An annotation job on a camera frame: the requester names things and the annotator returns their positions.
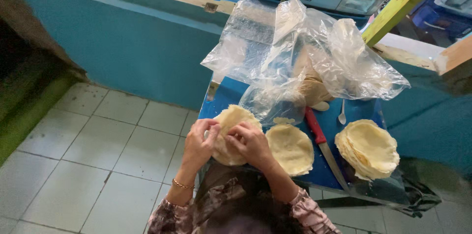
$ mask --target teal wall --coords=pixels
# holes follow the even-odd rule
[[[387,130],[400,157],[449,165],[472,175],[472,94],[452,96],[437,73],[400,62],[389,63],[410,81],[406,89],[382,101]]]
[[[200,61],[218,43],[222,27],[130,4],[119,5],[130,7],[123,9],[109,0],[26,1],[94,82],[200,109],[211,79]],[[161,18],[136,12],[143,10]]]

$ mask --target hair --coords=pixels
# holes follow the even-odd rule
[[[300,223],[290,216],[290,206],[272,197],[246,196],[231,200],[208,219],[206,234],[302,233]]]

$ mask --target knife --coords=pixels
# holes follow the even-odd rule
[[[326,143],[326,137],[324,136],[323,131],[320,125],[318,124],[318,121],[316,120],[316,116],[310,107],[305,108],[305,118],[308,122],[308,126],[310,126],[311,130],[313,131],[313,134],[315,135],[315,143],[317,143],[320,147],[323,156],[325,157],[331,171],[333,171],[333,174],[338,180],[338,183],[341,184],[341,187],[343,187],[346,193],[349,193],[349,188],[347,187],[346,180],[344,179],[344,176],[341,173],[341,170],[339,169],[336,160],[334,159],[333,153],[331,152],[329,146]]]

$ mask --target blue wall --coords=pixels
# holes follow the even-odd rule
[[[200,109],[211,79],[200,61],[218,43],[217,26],[182,18],[167,21],[95,0],[26,1],[91,80]],[[182,20],[188,23],[179,24]]]

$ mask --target floral blouse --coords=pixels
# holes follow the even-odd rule
[[[201,200],[203,205],[198,213],[193,199],[185,206],[180,207],[169,203],[164,198],[149,218],[148,234],[204,233],[208,218],[213,211],[221,207],[224,202],[241,198],[244,195],[246,192],[243,187],[238,183],[237,178],[233,178],[224,185],[209,189]],[[299,189],[297,197],[289,205],[291,207],[290,216],[298,220],[304,234],[341,234],[304,189]]]

